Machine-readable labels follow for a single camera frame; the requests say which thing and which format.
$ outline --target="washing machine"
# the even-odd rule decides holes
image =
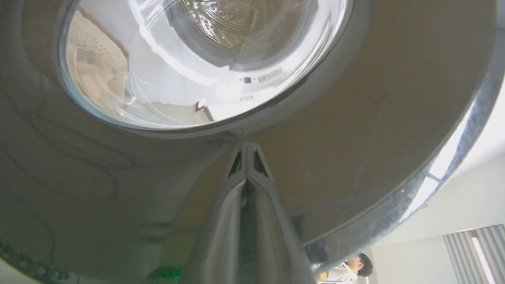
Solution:
[[[447,181],[505,70],[504,0],[0,15],[2,283],[310,283]]]

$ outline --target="wall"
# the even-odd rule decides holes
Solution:
[[[0,281],[8,284],[37,284],[38,282],[20,274],[17,270],[0,260]]]
[[[458,284],[443,237],[373,247],[380,284]]]
[[[384,237],[389,245],[505,223],[505,155],[446,184],[428,207]]]

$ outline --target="man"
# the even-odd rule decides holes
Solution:
[[[318,283],[340,283],[358,280],[358,275],[367,277],[372,273],[372,261],[364,253],[360,253],[327,272],[317,276]]]

